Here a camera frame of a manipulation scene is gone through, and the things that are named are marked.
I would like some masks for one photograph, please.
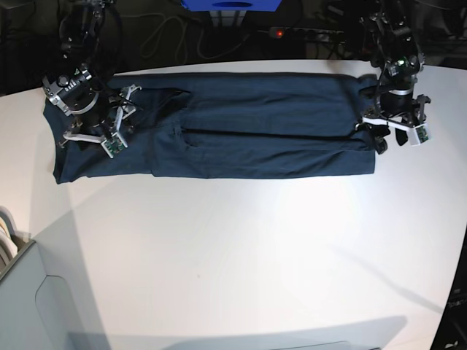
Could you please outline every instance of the screw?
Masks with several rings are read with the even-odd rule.
[[[412,66],[415,66],[415,64],[417,63],[417,57],[415,57],[414,55],[410,56],[409,62]]]
[[[65,143],[68,142],[67,139],[64,139],[63,141],[59,141],[57,142],[57,146],[59,146],[60,148],[65,148]]]

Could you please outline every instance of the blue box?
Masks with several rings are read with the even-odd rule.
[[[183,0],[190,11],[270,11],[279,6],[281,0]]]

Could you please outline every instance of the dark background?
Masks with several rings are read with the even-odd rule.
[[[467,349],[467,241],[465,238],[451,292],[431,349]]]
[[[247,12],[241,28],[213,28],[208,12],[190,12],[180,6],[180,0],[119,0],[117,9],[122,16],[124,35],[123,59],[117,71],[223,61],[356,59],[345,51],[344,44],[332,53],[332,44],[316,44],[289,36],[273,39],[268,33],[272,26],[339,28],[328,16],[327,8],[345,1],[351,0],[282,0],[276,12]],[[447,1],[448,4],[454,1],[453,9],[440,9],[439,1],[423,1],[430,4],[413,0],[407,0],[407,4],[411,7],[412,28],[420,35],[426,63],[464,69],[467,37],[463,7],[467,1]],[[61,9],[66,9],[67,0],[59,2]],[[0,43],[0,62],[6,75],[0,91],[3,94],[39,87],[41,76],[54,68],[61,54],[56,39],[58,1],[36,0],[34,8],[31,0],[0,0],[4,7],[12,7],[11,3],[23,3],[23,6],[4,11],[8,15],[9,36]],[[154,15],[126,17],[148,14]],[[107,17],[101,43],[109,48],[109,57],[104,57],[103,62],[107,59],[111,64],[118,30],[112,18]],[[161,26],[164,18],[171,19]]]

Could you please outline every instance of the white table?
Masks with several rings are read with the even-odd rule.
[[[373,69],[261,61],[150,72],[181,71]],[[6,96],[0,206],[109,349],[429,349],[466,230],[467,71],[426,67],[419,78],[415,93],[433,100],[432,141],[399,147],[392,135],[373,175],[294,180],[131,175],[58,186],[42,91]]]

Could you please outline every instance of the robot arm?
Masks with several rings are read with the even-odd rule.
[[[114,16],[121,30],[120,17],[115,0],[67,1],[71,10],[63,17],[59,28],[63,69],[60,75],[53,77],[52,83],[45,77],[43,89],[52,104],[65,115],[74,117],[63,134],[61,145],[67,141],[83,141],[81,147],[97,143],[113,158],[128,146],[120,126],[138,109],[131,97],[140,89],[135,85],[121,91],[110,89],[107,80],[115,71],[105,74],[96,59],[106,12]],[[351,13],[349,22],[364,29],[360,54],[364,51],[367,56],[360,56],[381,68],[378,83],[360,92],[371,99],[372,105],[356,125],[357,129],[365,128],[373,136],[379,154],[387,149],[384,137],[390,133],[390,127],[395,128],[400,145],[407,141],[418,145],[429,140],[424,111],[425,104],[431,101],[423,95],[413,98],[424,57],[409,27],[402,1],[345,1]]]
[[[132,85],[120,91],[109,88],[107,80],[113,72],[99,69],[95,59],[106,11],[114,15],[121,30],[113,0],[70,0],[69,4],[71,11],[59,27],[61,73],[52,83],[44,77],[42,88],[52,104],[74,117],[60,146],[68,141],[81,141],[81,147],[100,144],[113,158],[128,147],[120,127],[137,111],[131,98],[140,87]]]
[[[361,23],[371,35],[371,65],[381,68],[381,75],[377,85],[360,92],[372,98],[373,105],[363,113],[358,127],[366,125],[379,154],[387,149],[384,136],[390,133],[389,127],[395,128],[399,145],[407,141],[413,146],[422,144],[430,138],[425,104],[431,100],[424,95],[413,99],[424,56],[409,27],[404,6],[401,0],[379,0],[366,9],[367,17]]]

